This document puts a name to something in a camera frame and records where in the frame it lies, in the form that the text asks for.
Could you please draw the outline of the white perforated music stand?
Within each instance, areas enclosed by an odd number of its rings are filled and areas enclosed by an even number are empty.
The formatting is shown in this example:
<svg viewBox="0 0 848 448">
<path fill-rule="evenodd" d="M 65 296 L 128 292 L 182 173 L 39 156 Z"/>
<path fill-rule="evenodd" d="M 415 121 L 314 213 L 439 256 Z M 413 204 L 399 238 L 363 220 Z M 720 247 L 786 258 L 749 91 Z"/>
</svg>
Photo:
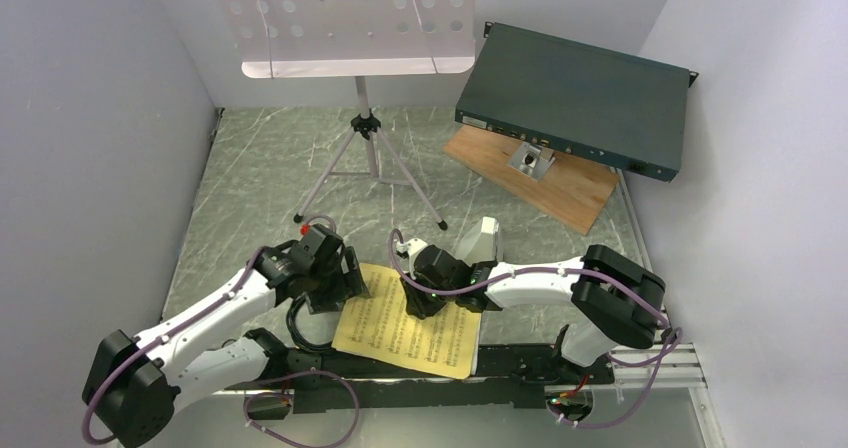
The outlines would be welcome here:
<svg viewBox="0 0 848 448">
<path fill-rule="evenodd" d="M 468 71 L 476 58 L 475 0 L 218 0 L 236 38 L 241 71 L 250 79 L 350 77 L 358 114 L 341 147 L 293 220 L 303 221 L 352 139 L 360 135 L 369 167 L 381 183 L 378 150 L 384 148 L 437 226 L 448 225 L 389 142 L 368 100 L 375 76 L 447 75 Z"/>
</svg>

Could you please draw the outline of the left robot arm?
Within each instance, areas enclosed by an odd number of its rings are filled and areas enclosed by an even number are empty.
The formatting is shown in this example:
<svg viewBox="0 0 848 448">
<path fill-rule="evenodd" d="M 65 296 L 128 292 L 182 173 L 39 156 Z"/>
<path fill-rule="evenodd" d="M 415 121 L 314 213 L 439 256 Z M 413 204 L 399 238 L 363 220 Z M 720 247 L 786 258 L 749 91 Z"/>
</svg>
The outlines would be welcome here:
<svg viewBox="0 0 848 448">
<path fill-rule="evenodd" d="M 332 378 L 319 356 L 290 349 L 264 328 L 214 344 L 287 300 L 338 303 L 364 288 L 349 246 L 290 240 L 259 247 L 230 280 L 185 311 L 133 336 L 116 330 L 100 341 L 82 392 L 83 440 L 140 447 L 181 410 L 225 388 Z"/>
</svg>

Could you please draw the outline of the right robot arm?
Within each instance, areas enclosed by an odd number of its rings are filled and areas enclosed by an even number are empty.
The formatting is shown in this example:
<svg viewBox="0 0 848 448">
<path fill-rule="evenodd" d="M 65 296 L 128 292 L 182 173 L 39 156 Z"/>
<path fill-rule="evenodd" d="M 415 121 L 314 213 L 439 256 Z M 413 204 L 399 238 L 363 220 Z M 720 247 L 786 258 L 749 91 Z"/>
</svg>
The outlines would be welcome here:
<svg viewBox="0 0 848 448">
<path fill-rule="evenodd" d="M 658 329 L 670 326 L 662 314 L 664 281 L 611 248 L 595 244 L 581 257 L 535 265 L 495 260 L 462 261 L 419 239 L 393 244 L 408 314 L 426 319 L 446 304 L 473 313 L 523 305 L 569 305 L 581 317 L 558 336 L 551 356 L 557 379 L 574 383 L 601 356 L 618 346 L 647 349 Z"/>
</svg>

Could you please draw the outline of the yellow sheet music book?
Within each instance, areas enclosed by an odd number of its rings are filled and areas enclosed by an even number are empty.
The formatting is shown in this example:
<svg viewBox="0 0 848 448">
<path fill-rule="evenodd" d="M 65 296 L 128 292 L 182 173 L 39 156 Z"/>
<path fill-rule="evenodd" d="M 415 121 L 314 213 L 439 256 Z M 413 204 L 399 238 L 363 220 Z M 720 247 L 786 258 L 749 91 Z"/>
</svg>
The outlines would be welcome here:
<svg viewBox="0 0 848 448">
<path fill-rule="evenodd" d="M 334 349 L 443 378 L 474 374 L 480 314 L 449 304 L 420 320 L 406 313 L 405 293 L 394 269 L 363 264 L 361 272 L 369 296 L 345 303 Z"/>
</svg>

